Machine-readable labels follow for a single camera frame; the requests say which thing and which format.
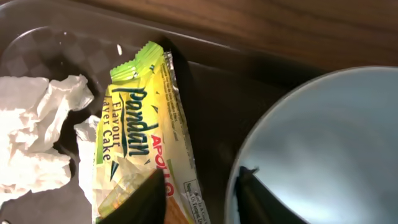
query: yellow wrapper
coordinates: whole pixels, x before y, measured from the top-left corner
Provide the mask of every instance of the yellow wrapper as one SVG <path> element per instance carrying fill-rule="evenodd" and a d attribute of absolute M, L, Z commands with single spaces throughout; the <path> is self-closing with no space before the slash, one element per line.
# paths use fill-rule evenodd
<path fill-rule="evenodd" d="M 210 223 L 163 48 L 149 42 L 111 71 L 97 129 L 93 219 L 118 208 L 154 169 L 164 171 L 166 223 Z"/>

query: brown wooden surface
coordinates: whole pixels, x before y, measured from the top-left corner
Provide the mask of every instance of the brown wooden surface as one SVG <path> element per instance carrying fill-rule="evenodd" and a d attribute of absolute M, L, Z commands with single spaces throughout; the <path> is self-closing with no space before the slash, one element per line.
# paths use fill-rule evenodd
<path fill-rule="evenodd" d="M 398 65 L 396 0 L 79 0 L 327 70 Z"/>

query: snack wrapper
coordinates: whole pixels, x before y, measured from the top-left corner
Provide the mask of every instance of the snack wrapper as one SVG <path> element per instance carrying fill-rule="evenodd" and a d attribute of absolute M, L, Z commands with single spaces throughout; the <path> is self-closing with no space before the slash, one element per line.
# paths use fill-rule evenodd
<path fill-rule="evenodd" d="M 93 218 L 109 215 L 162 169 L 165 223 L 210 223 L 171 53 L 149 42 L 134 60 L 112 69 L 111 78 L 97 128 Z"/>

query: plastic tray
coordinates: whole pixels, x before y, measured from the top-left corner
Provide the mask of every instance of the plastic tray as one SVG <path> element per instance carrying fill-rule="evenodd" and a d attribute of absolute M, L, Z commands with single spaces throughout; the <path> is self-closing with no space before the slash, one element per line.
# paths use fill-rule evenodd
<path fill-rule="evenodd" d="M 192 74 L 187 75 L 191 77 L 179 85 L 198 180 L 213 223 L 223 223 L 229 172 L 254 123 L 291 88 L 323 73 L 75 2 L 0 0 L 0 4 L 0 76 L 62 80 L 81 73 L 89 79 L 88 86 L 96 97 L 87 109 L 69 114 L 55 146 L 72 157 L 70 183 L 6 202 L 0 221 L 12 224 L 90 223 L 90 204 L 78 186 L 73 125 L 90 114 L 100 116 L 103 92 L 111 81 L 109 70 L 134 58 L 149 40 L 170 39 L 188 60 Z M 122 48 L 121 55 L 117 45 Z"/>

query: wood grain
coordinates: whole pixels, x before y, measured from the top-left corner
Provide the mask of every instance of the wood grain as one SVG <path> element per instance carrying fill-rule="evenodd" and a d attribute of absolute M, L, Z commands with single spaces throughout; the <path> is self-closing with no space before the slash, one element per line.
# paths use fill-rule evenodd
<path fill-rule="evenodd" d="M 80 0 L 327 70 L 398 65 L 395 0 Z"/>

